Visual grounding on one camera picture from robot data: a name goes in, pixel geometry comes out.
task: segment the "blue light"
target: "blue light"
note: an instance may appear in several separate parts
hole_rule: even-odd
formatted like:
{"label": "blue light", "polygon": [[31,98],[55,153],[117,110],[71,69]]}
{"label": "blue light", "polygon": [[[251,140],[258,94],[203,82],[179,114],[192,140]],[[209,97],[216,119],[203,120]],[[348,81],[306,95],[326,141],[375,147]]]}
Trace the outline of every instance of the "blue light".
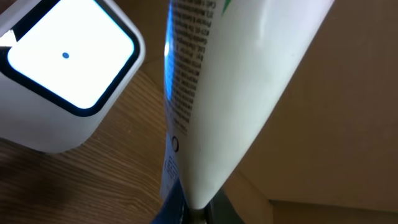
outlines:
{"label": "blue light", "polygon": [[64,57],[65,59],[68,59],[69,58],[69,54],[64,52],[64,53],[62,53],[62,57]]}
{"label": "blue light", "polygon": [[172,98],[174,80],[174,46],[173,46],[173,15],[172,5],[169,5],[167,17],[166,43],[164,47],[164,84],[165,94],[168,100]]}

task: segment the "black screen border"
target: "black screen border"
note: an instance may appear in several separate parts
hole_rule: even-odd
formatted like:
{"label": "black screen border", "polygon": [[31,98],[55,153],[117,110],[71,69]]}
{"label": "black screen border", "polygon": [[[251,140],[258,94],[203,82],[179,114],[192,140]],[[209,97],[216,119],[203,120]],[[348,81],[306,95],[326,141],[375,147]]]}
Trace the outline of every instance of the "black screen border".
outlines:
{"label": "black screen border", "polygon": [[[25,35],[33,26],[36,25],[37,22],[41,20],[41,18],[46,15],[59,1],[61,0],[41,0],[32,10],[30,10],[18,23],[12,27],[16,35],[16,39],[19,40],[23,35]],[[132,55],[128,58],[123,68],[119,71],[119,73],[115,76],[112,83],[107,87],[98,101],[94,106],[87,109],[79,108],[69,101],[63,99],[52,91],[48,90],[44,86],[36,83],[25,75],[19,73],[17,70],[14,70],[13,67],[9,64],[7,55],[10,47],[0,47],[0,72],[5,76],[14,80],[15,82],[21,84],[22,86],[28,88],[34,93],[40,95],[41,97],[49,100],[55,105],[63,108],[75,116],[80,117],[88,117],[93,116],[98,113],[105,103],[109,100],[109,97],[113,94],[115,89],[118,87],[120,82],[126,76],[130,68],[137,61],[139,53],[141,51],[139,41],[133,31],[128,28],[128,26],[123,22],[123,20],[103,1],[103,0],[94,0],[98,3],[100,7],[117,23],[117,25],[122,28],[122,30],[131,38],[134,44],[134,51]]]}

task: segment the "white device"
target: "white device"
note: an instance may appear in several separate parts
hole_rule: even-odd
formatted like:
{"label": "white device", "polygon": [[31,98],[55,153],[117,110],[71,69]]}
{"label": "white device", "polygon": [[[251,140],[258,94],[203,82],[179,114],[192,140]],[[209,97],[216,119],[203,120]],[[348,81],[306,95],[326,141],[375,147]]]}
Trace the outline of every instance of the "white device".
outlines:
{"label": "white device", "polygon": [[83,144],[145,55],[112,0],[18,0],[0,37],[0,138],[43,152]]}

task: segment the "wooden table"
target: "wooden table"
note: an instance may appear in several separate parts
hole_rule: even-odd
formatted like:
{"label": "wooden table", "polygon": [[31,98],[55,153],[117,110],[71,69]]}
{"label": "wooden table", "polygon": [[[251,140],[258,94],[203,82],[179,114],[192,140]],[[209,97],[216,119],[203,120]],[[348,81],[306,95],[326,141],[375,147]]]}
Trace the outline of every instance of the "wooden table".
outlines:
{"label": "wooden table", "polygon": [[0,140],[0,223],[150,223],[162,204],[162,100],[138,72],[77,149],[44,154]]}

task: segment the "white plastic casing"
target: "white plastic casing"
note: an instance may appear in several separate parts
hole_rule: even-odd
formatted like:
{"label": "white plastic casing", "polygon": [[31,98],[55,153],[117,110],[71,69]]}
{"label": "white plastic casing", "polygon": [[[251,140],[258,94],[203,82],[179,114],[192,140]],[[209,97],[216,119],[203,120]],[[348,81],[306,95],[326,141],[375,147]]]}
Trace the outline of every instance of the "white plastic casing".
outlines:
{"label": "white plastic casing", "polygon": [[[42,152],[63,152],[83,144],[144,61],[145,44],[137,27],[112,0],[103,0],[136,35],[137,60],[99,112],[80,117],[57,106],[0,72],[0,138]],[[0,37],[21,20],[40,0],[18,0],[0,15]]]}

